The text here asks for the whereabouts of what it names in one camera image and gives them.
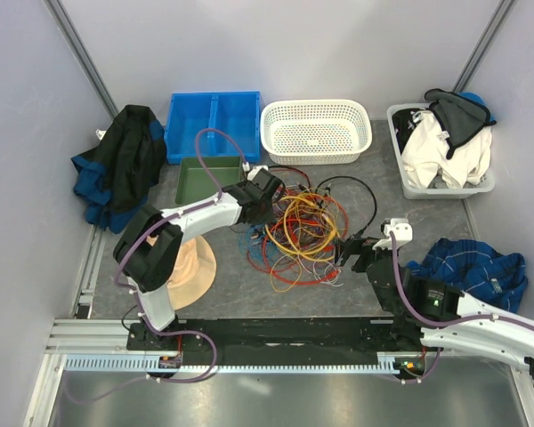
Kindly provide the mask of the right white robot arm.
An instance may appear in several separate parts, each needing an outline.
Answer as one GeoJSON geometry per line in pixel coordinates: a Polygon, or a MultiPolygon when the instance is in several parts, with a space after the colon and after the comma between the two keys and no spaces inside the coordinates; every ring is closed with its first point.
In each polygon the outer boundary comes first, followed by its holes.
{"type": "Polygon", "coordinates": [[[382,310],[393,314],[392,344],[410,350],[457,350],[505,363],[534,381],[534,320],[501,310],[453,286],[418,278],[399,265],[410,242],[407,231],[388,229],[383,238],[336,239],[335,260],[357,258],[352,271],[366,274],[382,310]]]}

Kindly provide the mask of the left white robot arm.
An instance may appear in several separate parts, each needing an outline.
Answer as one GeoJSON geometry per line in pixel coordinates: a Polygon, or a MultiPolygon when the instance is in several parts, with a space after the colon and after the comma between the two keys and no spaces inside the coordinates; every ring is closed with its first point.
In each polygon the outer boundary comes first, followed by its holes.
{"type": "Polygon", "coordinates": [[[132,291],[148,328],[147,340],[157,349],[170,349],[178,336],[166,282],[181,246],[212,230],[272,221],[273,198],[282,186],[280,178],[260,166],[245,180],[196,203],[165,210],[145,205],[135,214],[113,251],[115,280],[132,291]]]}

